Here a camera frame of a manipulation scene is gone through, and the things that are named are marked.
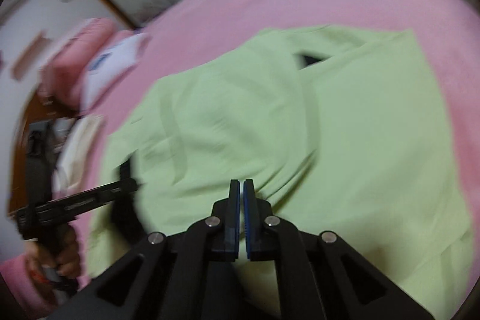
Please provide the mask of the person's left hand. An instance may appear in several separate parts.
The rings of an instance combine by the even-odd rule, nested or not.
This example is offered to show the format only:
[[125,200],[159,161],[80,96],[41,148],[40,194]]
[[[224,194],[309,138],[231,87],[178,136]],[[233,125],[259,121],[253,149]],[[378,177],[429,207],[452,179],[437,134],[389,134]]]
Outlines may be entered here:
[[41,285],[49,285],[47,271],[55,271],[60,277],[74,280],[81,274],[79,244],[71,225],[60,227],[52,243],[32,239],[24,242],[27,270],[31,279]]

